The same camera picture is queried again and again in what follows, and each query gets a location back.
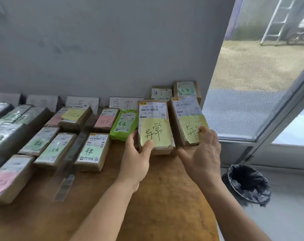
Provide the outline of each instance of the trash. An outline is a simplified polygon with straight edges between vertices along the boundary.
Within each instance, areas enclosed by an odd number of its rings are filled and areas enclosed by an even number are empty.
[[[254,203],[265,207],[270,201],[271,188],[268,180],[252,167],[231,165],[222,176],[222,181],[243,206]]]

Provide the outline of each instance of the table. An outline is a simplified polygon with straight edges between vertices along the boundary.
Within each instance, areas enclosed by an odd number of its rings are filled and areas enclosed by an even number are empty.
[[[0,241],[69,240],[114,182],[124,146],[112,142],[100,173],[78,172],[63,202],[53,202],[55,190],[48,191],[54,173],[39,169],[14,202],[0,208]],[[214,214],[177,156],[151,156],[117,240],[219,241]]]

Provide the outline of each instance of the person's left hand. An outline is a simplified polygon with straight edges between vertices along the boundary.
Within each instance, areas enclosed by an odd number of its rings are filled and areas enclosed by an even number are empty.
[[[138,186],[149,170],[149,159],[153,149],[153,141],[148,140],[143,146],[142,152],[139,154],[134,147],[135,130],[126,139],[125,150],[122,156],[119,174],[116,182],[129,184],[133,187],[134,192],[138,190]]]

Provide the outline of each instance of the yellow sticky note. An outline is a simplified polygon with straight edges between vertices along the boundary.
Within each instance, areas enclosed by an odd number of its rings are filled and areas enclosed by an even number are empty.
[[[182,116],[179,119],[184,136],[190,144],[198,143],[200,126],[208,126],[203,114],[197,116]]]
[[[77,121],[84,112],[85,110],[71,108],[62,115],[62,118],[66,120]]]
[[[164,118],[142,118],[141,119],[141,145],[151,139],[153,145],[171,145],[171,130],[169,120]]]

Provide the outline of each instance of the white ladder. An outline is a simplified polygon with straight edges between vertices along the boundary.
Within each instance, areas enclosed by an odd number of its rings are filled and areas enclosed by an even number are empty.
[[[287,22],[287,20],[288,20],[288,18],[289,18],[290,10],[291,10],[291,8],[293,7],[293,5],[294,5],[294,3],[295,3],[296,0],[292,0],[292,2],[291,2],[291,4],[290,4],[289,7],[284,7],[284,6],[282,6],[282,5],[281,5],[281,4],[282,4],[282,1],[283,1],[283,0],[279,0],[279,2],[278,2],[278,4],[277,4],[277,7],[275,8],[274,13],[273,13],[273,15],[272,15],[272,18],[271,18],[271,20],[270,20],[270,22],[269,22],[269,24],[268,24],[268,27],[267,27],[267,29],[266,29],[266,32],[265,32],[265,34],[264,34],[263,37],[262,37],[262,40],[261,40],[261,42],[260,42],[260,45],[262,45],[262,44],[266,41],[266,38],[267,38],[267,37],[277,37],[277,40],[276,40],[275,43],[274,43],[275,46],[276,46],[277,43],[279,42],[280,37],[281,37],[281,35],[282,35],[282,32],[283,32],[283,30],[284,30],[284,27],[285,27],[285,25],[286,25],[286,22]],[[275,20],[274,20],[274,18],[275,18],[275,16],[277,15],[277,13],[278,13],[279,10],[287,10],[286,17],[285,17],[285,19],[284,19],[283,21],[275,21]],[[282,24],[279,33],[278,33],[277,35],[268,34],[268,32],[270,31],[271,26],[272,26],[272,25],[275,25],[275,24],[278,24],[278,25]]]

